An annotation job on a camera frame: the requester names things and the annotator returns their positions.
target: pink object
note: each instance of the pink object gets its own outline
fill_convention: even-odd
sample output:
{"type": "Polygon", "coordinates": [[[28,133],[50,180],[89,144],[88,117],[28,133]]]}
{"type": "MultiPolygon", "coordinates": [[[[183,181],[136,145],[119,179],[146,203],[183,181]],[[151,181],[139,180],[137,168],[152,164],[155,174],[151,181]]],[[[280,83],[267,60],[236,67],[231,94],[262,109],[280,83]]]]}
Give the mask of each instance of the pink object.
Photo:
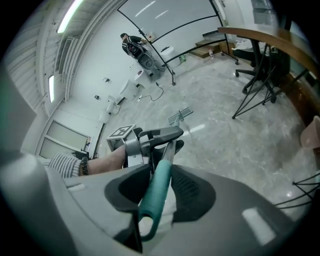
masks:
{"type": "Polygon", "coordinates": [[[304,149],[311,150],[320,147],[320,118],[315,116],[313,121],[303,130],[300,142],[304,149]]]}

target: bottle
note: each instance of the bottle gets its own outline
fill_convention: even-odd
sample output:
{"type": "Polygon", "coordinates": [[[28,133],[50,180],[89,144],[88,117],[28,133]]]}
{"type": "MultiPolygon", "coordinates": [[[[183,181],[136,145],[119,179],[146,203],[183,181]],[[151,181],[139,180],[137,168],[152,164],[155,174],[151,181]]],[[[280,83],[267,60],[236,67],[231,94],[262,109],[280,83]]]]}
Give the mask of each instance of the bottle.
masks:
{"type": "Polygon", "coordinates": [[[212,49],[209,47],[209,55],[212,58],[214,56],[214,52],[212,51],[212,49]]]}

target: black cable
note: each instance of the black cable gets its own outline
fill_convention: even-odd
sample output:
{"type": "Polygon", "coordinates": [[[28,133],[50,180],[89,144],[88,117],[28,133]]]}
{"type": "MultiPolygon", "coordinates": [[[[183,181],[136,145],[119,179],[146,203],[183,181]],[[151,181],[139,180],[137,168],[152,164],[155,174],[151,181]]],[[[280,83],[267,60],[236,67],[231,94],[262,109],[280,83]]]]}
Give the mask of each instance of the black cable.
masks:
{"type": "Polygon", "coordinates": [[[158,87],[162,90],[161,95],[160,95],[158,98],[156,98],[156,99],[152,99],[151,95],[142,96],[141,99],[142,99],[142,98],[145,98],[145,97],[150,97],[150,99],[151,99],[153,102],[155,102],[155,101],[157,101],[157,100],[159,100],[159,99],[161,98],[162,94],[164,94],[164,89],[162,89],[157,82],[155,82],[155,83],[156,83],[156,86],[158,86],[158,87]]]}

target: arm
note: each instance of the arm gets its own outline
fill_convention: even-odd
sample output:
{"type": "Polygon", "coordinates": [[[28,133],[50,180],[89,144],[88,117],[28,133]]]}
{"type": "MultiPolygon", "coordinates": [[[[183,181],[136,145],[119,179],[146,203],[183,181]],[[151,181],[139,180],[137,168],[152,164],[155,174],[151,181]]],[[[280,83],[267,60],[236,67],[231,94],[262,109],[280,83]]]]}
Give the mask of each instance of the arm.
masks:
{"type": "Polygon", "coordinates": [[[138,36],[134,36],[134,35],[131,35],[130,36],[130,39],[136,43],[139,43],[139,42],[143,42],[143,43],[147,43],[148,41],[145,40],[145,39],[142,39],[141,37],[138,37],[138,36]]]}
{"type": "Polygon", "coordinates": [[[129,55],[129,53],[128,53],[128,51],[127,51],[127,49],[126,49],[125,47],[122,46],[122,50],[123,50],[127,55],[129,55]]]}
{"type": "Polygon", "coordinates": [[[126,160],[126,149],[125,146],[117,148],[112,153],[108,154],[104,158],[97,158],[88,161],[88,172],[89,175],[101,174],[122,168],[124,161],[126,160]]]}

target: window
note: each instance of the window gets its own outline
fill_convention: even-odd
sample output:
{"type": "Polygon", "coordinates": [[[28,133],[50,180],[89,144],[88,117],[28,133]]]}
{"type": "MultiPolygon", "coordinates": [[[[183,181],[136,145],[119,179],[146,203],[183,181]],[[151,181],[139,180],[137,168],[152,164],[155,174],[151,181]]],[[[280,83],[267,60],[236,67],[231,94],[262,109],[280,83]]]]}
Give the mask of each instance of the window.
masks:
{"type": "Polygon", "coordinates": [[[53,121],[47,134],[44,136],[40,156],[52,159],[59,152],[74,153],[81,150],[88,151],[88,142],[91,139],[91,137],[80,134],[53,121]]]}

